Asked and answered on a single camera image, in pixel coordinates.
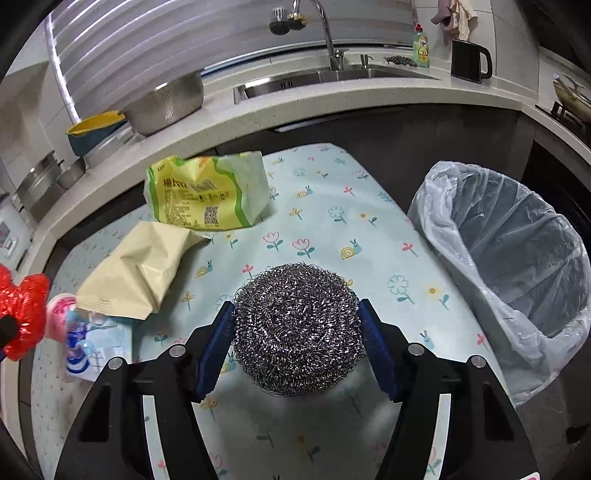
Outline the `stainless steel sink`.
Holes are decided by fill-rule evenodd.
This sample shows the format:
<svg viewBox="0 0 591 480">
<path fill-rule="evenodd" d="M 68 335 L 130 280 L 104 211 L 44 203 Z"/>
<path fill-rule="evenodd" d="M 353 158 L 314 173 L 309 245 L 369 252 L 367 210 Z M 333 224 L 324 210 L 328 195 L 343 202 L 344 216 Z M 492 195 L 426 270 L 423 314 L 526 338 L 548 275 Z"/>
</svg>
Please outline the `stainless steel sink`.
<svg viewBox="0 0 591 480">
<path fill-rule="evenodd" d="M 233 102 L 238 104 L 252 98 L 298 87 L 380 78 L 433 79 L 434 77 L 399 67 L 370 65 L 370 67 L 363 68 L 361 65 L 353 65 L 339 71 L 322 68 L 263 77 L 236 86 L 233 88 L 232 95 Z"/>
</svg>

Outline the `steel wool scrubber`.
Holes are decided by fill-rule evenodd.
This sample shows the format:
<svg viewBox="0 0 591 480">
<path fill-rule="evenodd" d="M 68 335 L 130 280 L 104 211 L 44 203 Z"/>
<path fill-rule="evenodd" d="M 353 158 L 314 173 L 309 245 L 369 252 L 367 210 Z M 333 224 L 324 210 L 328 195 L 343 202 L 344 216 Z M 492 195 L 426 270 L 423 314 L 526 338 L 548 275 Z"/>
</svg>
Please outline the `steel wool scrubber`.
<svg viewBox="0 0 591 480">
<path fill-rule="evenodd" d="M 276 396 L 330 389 L 365 356 L 359 304 L 332 271 L 307 263 L 267 269 L 233 299 L 235 358 L 257 386 Z"/>
</svg>

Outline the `yellow green snack bag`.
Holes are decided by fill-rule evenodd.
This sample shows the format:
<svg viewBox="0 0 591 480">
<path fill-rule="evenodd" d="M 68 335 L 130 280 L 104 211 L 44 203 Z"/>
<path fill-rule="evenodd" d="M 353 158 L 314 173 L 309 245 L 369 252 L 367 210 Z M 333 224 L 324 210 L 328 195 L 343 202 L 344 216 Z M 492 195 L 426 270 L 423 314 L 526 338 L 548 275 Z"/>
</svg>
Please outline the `yellow green snack bag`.
<svg viewBox="0 0 591 480">
<path fill-rule="evenodd" d="M 259 151 L 182 159 L 146 169 L 144 197 L 153 218 L 197 231 L 252 227 L 270 202 Z"/>
</svg>

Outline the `green dish soap bottle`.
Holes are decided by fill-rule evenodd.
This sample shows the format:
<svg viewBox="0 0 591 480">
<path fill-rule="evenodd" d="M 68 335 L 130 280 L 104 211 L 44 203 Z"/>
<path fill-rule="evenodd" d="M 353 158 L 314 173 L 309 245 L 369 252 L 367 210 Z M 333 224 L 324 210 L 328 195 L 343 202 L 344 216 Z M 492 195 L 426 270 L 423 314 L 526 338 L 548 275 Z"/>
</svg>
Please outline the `green dish soap bottle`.
<svg viewBox="0 0 591 480">
<path fill-rule="evenodd" d="M 413 61 L 419 67 L 429 68 L 430 66 L 429 40 L 420 23 L 415 25 L 413 36 Z"/>
</svg>

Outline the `red plastic bag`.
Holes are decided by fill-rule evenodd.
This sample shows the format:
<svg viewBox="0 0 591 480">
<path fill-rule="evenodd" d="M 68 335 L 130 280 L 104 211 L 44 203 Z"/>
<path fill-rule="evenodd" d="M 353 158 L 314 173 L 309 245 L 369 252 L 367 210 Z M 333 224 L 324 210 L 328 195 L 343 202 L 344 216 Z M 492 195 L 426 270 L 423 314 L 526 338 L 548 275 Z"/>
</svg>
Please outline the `red plastic bag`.
<svg viewBox="0 0 591 480">
<path fill-rule="evenodd" d="M 15 285 L 10 270 L 1 266 L 1 317 L 10 315 L 19 325 L 18 337 L 5 348 L 11 361 L 20 361 L 44 337 L 49 287 L 44 274 L 26 276 Z"/>
</svg>

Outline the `beige paper pouch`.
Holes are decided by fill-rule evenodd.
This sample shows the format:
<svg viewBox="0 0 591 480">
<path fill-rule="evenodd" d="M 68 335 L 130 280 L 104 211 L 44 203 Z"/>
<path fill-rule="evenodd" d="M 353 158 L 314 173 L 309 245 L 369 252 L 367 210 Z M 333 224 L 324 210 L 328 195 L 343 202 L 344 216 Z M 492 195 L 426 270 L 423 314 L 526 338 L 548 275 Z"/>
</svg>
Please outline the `beige paper pouch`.
<svg viewBox="0 0 591 480">
<path fill-rule="evenodd" d="M 82 283 L 76 305 L 143 321 L 159 310 L 184 253 L 208 242 L 193 230 L 140 221 Z"/>
</svg>

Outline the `large steel colander bowl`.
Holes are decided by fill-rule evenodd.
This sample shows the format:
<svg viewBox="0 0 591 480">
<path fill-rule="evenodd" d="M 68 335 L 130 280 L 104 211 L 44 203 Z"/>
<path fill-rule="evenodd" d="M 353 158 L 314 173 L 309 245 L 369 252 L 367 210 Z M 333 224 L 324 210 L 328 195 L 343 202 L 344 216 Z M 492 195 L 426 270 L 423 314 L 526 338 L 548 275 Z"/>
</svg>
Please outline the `large steel colander bowl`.
<svg viewBox="0 0 591 480">
<path fill-rule="evenodd" d="M 199 72 L 164 82 L 121 110 L 132 130 L 144 137 L 184 119 L 204 104 Z"/>
</svg>

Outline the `black gas stove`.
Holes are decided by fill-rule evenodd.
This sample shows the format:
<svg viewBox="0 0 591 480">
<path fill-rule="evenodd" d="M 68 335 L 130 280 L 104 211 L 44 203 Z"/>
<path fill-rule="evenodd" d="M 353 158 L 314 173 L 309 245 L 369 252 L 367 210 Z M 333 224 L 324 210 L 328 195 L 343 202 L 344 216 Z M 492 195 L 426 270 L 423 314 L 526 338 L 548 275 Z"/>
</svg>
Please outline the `black gas stove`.
<svg viewBox="0 0 591 480">
<path fill-rule="evenodd" d="M 578 116 L 570 112 L 561 103 L 554 102 L 551 109 L 536 105 L 536 109 L 550 116 L 553 120 L 560 123 L 567 130 L 573 133 L 587 147 L 591 147 L 591 126 L 589 122 L 581 120 Z"/>
</svg>

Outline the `pink white paper cup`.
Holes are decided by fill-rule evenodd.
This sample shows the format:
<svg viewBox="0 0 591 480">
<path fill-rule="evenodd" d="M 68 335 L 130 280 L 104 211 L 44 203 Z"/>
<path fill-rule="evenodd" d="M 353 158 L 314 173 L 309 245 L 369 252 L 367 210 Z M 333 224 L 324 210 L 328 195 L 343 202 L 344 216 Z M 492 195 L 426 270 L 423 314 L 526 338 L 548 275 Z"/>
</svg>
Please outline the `pink white paper cup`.
<svg viewBox="0 0 591 480">
<path fill-rule="evenodd" d="M 45 337 L 58 343 L 66 338 L 66 316 L 75 308 L 74 294 L 61 293 L 50 299 L 46 305 Z"/>
</svg>

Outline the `floral light blue tablecloth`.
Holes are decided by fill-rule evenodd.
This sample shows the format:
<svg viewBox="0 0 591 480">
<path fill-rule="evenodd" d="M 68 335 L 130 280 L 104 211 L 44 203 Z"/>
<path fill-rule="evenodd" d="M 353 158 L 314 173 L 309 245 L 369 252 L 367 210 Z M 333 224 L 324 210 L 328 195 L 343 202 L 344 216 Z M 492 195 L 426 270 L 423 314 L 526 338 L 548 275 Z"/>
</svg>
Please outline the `floral light blue tablecloth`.
<svg viewBox="0 0 591 480">
<path fill-rule="evenodd" d="M 236 291 L 296 262 L 338 274 L 380 318 L 436 355 L 494 357 L 447 271 L 382 180 L 331 144 L 266 155 L 269 209 L 256 225 L 215 233 L 189 250 L 160 311 L 135 324 L 132 357 L 152 359 L 211 323 Z M 228 355 L 215 389 L 194 408 L 222 479 L 372 479 L 388 449 L 397 404 L 368 361 L 314 396 L 263 391 Z"/>
</svg>

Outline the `hanging purple beige cloths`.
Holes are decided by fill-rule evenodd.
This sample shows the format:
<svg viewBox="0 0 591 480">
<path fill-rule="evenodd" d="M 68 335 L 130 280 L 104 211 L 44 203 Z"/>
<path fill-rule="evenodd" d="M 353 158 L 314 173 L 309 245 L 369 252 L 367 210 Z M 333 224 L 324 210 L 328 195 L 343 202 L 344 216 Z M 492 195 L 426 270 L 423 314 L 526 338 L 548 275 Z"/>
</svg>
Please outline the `hanging purple beige cloths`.
<svg viewBox="0 0 591 480">
<path fill-rule="evenodd" d="M 431 23 L 441 29 L 443 42 L 449 45 L 453 40 L 470 40 L 478 15 L 469 0 L 439 0 Z"/>
</svg>

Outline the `grey striped window blind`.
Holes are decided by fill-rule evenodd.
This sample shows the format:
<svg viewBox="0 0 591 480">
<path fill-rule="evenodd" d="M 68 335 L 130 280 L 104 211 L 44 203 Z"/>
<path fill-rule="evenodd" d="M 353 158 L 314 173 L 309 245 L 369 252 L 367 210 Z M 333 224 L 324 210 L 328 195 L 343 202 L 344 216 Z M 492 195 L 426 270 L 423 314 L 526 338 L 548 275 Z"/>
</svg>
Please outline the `grey striped window blind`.
<svg viewBox="0 0 591 480">
<path fill-rule="evenodd" d="M 157 85 L 252 58 L 324 46 L 411 42 L 412 1 L 302 1 L 304 28 L 270 32 L 290 1 L 63 1 L 46 18 L 49 58 L 71 117 L 121 110 Z"/>
</svg>

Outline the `stacked steel steamer pots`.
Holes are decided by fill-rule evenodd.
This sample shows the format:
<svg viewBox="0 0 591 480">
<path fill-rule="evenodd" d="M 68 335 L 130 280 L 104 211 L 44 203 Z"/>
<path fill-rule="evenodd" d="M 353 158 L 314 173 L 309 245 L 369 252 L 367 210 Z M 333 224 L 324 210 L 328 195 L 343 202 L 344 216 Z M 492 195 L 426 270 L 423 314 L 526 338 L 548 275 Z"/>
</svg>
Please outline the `stacked steel steamer pots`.
<svg viewBox="0 0 591 480">
<path fill-rule="evenodd" d="M 16 190 L 22 207 L 36 224 L 65 192 L 58 184 L 61 174 L 55 152 L 51 151 L 30 169 Z"/>
</svg>

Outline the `white rice cooker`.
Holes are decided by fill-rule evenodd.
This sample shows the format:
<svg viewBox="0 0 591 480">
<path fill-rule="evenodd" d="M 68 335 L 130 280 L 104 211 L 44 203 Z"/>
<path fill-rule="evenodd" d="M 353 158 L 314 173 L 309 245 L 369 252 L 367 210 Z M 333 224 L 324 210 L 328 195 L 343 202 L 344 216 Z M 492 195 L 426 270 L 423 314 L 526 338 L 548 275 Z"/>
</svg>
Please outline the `white rice cooker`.
<svg viewBox="0 0 591 480">
<path fill-rule="evenodd" d="M 1 201 L 0 228 L 1 264 L 15 274 L 31 244 L 31 230 L 9 196 Z"/>
</svg>

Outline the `small steel bowl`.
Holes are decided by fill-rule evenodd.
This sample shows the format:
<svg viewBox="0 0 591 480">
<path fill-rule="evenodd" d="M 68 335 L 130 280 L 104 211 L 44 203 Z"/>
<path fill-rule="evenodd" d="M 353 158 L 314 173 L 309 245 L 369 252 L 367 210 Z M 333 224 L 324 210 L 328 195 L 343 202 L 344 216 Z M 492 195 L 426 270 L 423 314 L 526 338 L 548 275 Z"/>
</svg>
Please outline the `small steel bowl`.
<svg viewBox="0 0 591 480">
<path fill-rule="evenodd" d="M 64 190 L 69 190 L 86 173 L 86 162 L 79 157 L 68 166 L 58 177 L 57 184 Z"/>
</svg>

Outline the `dark sink scrubber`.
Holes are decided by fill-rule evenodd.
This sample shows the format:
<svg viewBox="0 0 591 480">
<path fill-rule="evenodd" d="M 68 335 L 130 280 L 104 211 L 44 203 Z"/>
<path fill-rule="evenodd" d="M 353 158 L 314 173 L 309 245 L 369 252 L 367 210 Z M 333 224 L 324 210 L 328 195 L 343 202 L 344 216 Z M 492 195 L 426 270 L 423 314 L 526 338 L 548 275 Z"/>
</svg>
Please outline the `dark sink scrubber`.
<svg viewBox="0 0 591 480">
<path fill-rule="evenodd" d="M 417 67 L 418 64 L 412 58 L 404 55 L 392 55 L 392 56 L 385 56 L 384 60 L 388 64 L 393 65 L 400 65 L 400 66 L 408 66 L 408 67 Z"/>
</svg>

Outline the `black electric kettle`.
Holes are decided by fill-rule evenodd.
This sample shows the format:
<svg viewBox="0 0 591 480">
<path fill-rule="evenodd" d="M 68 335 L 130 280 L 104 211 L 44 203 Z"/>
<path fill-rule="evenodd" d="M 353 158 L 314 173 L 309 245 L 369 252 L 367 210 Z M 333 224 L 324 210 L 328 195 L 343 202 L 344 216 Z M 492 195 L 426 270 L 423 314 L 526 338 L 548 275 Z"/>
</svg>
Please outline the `black electric kettle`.
<svg viewBox="0 0 591 480">
<path fill-rule="evenodd" d="M 481 84 L 493 76 L 493 61 L 490 51 L 481 45 L 456 40 L 452 41 L 451 75 Z"/>
</svg>

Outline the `blue white wet-wipe packet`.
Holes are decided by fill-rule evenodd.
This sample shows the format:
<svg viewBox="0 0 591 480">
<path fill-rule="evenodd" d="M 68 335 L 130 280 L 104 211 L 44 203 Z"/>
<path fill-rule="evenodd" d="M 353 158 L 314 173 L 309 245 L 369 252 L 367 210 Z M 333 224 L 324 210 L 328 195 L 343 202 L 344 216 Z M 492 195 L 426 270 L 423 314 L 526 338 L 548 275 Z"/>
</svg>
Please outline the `blue white wet-wipe packet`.
<svg viewBox="0 0 591 480">
<path fill-rule="evenodd" d="M 65 367 L 73 378 L 94 382 L 115 357 L 132 361 L 130 318 L 74 308 L 65 318 Z"/>
</svg>

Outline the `trash bin with plastic liner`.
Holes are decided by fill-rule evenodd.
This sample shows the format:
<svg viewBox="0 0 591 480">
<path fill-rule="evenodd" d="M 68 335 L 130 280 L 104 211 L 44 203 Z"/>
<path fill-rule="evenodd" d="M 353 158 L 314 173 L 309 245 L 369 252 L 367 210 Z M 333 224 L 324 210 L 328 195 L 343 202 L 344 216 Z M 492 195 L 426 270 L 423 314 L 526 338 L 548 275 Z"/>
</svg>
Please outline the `trash bin with plastic liner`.
<svg viewBox="0 0 591 480">
<path fill-rule="evenodd" d="M 562 214 L 517 180 L 440 161 L 408 215 L 474 312 L 512 402 L 548 387 L 590 333 L 590 259 Z"/>
</svg>

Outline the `wok with glass lid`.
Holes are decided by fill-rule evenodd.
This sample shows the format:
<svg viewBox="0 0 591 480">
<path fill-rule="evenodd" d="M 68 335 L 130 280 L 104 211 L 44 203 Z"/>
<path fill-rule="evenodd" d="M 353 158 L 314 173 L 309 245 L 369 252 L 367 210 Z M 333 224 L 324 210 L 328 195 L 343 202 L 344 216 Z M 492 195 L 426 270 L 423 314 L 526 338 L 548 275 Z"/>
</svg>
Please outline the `wok with glass lid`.
<svg viewBox="0 0 591 480">
<path fill-rule="evenodd" d="M 553 75 L 553 87 L 560 103 L 581 121 L 591 121 L 590 98 L 583 93 L 585 87 L 567 74 Z"/>
</svg>

